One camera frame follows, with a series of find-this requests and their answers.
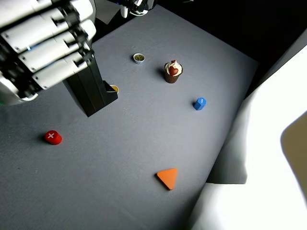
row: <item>gray tablecloth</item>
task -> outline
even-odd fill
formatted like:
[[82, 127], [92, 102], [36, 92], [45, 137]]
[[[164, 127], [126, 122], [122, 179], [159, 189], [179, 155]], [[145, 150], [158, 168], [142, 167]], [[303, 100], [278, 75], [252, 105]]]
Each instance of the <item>gray tablecloth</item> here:
[[[119, 99], [90, 118], [61, 83], [0, 108], [0, 229], [177, 230], [191, 211], [257, 63], [157, 6], [97, 41]], [[146, 60], [137, 65], [131, 55]], [[175, 84], [163, 66], [177, 59]], [[196, 111], [192, 103], [207, 99]], [[57, 130], [63, 142], [42, 139]], [[178, 168], [167, 191], [154, 174]]]

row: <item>small bowl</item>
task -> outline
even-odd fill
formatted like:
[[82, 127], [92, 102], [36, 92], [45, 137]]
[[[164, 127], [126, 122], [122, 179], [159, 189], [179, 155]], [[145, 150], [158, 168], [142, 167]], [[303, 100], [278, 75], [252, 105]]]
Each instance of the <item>small bowl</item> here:
[[119, 93], [119, 87], [116, 85], [110, 85], [112, 87], [113, 90], [115, 90], [117, 92], [117, 94]]
[[145, 56], [143, 54], [137, 53], [133, 55], [133, 60], [137, 64], [141, 64], [142, 62], [145, 61]]

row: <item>plus sign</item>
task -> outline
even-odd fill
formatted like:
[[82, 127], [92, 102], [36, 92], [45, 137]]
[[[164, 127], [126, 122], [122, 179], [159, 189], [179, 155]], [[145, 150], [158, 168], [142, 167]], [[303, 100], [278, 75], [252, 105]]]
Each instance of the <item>plus sign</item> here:
[[48, 133], [48, 134], [49, 134], [49, 137], [47, 137], [47, 138], [53, 138], [54, 133], [53, 134]]

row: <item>robotic hand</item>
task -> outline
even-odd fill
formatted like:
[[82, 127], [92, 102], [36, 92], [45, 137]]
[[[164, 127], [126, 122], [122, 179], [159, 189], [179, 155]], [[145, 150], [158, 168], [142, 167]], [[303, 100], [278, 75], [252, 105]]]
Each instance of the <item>robotic hand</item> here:
[[[121, 5], [123, 17], [145, 15], [156, 5], [156, 0], [109, 1]], [[90, 0], [1, 0], [0, 104], [31, 101], [88, 68], [96, 75], [89, 78], [100, 79], [90, 42], [96, 33], [88, 20], [93, 12]], [[104, 84], [97, 85], [100, 92], [107, 91]]]

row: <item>blue hexagonal prism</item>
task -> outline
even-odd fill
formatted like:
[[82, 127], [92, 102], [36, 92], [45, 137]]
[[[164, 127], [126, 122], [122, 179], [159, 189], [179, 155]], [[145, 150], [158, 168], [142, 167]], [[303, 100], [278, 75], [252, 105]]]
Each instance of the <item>blue hexagonal prism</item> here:
[[194, 104], [194, 108], [196, 110], [202, 110], [203, 107], [205, 107], [206, 103], [207, 103], [206, 99], [200, 97], [199, 99], [197, 99], [196, 103]]

